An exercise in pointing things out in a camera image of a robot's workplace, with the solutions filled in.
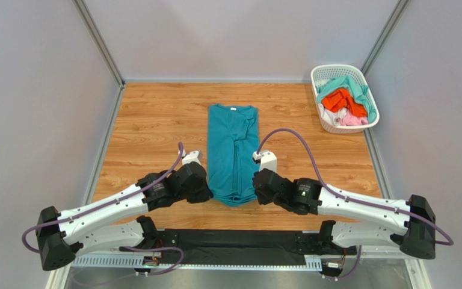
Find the teal t shirt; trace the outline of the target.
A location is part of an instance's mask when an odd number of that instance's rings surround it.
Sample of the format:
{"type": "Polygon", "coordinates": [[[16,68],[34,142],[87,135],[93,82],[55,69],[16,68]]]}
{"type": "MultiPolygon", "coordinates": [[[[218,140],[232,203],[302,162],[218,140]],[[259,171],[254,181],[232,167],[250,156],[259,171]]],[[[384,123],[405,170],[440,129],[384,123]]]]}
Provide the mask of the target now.
{"type": "Polygon", "coordinates": [[[214,199],[238,207],[257,198],[252,177],[259,170],[259,112],[252,106],[211,105],[208,109],[207,172],[214,199]]]}

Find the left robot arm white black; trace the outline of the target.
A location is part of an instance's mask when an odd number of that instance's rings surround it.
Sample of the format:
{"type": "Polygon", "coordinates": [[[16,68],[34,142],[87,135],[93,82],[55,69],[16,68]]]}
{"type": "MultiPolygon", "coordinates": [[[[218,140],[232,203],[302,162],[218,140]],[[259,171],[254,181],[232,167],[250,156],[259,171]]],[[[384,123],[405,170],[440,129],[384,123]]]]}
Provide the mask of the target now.
{"type": "Polygon", "coordinates": [[[181,200],[208,201],[213,195],[206,176],[203,166],[193,161],[179,170],[150,173],[93,204],[64,211],[53,206],[43,209],[35,233],[42,269],[59,269],[95,251],[159,248],[159,233],[145,214],[181,200]]]}

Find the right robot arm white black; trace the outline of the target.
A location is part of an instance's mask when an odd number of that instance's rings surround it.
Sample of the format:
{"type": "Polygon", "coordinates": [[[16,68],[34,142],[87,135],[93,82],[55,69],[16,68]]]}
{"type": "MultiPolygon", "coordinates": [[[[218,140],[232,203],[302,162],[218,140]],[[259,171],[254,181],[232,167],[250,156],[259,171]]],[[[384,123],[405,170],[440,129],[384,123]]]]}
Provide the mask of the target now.
{"type": "Polygon", "coordinates": [[[381,199],[324,185],[319,180],[293,181],[263,169],[254,174],[260,204],[273,203],[298,215],[342,216],[352,223],[322,222],[317,241],[320,255],[356,246],[387,246],[420,259],[436,257],[436,218],[424,197],[381,199]]]}

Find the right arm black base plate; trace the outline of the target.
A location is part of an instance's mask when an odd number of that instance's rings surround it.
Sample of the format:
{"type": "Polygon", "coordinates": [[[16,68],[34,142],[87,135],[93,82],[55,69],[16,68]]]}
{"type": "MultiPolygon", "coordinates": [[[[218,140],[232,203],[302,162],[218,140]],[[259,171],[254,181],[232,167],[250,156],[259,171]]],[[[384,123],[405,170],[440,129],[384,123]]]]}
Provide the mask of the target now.
{"type": "Polygon", "coordinates": [[[356,246],[340,247],[333,243],[333,237],[327,233],[303,233],[295,234],[296,251],[305,255],[339,255],[356,256],[356,246]]]}

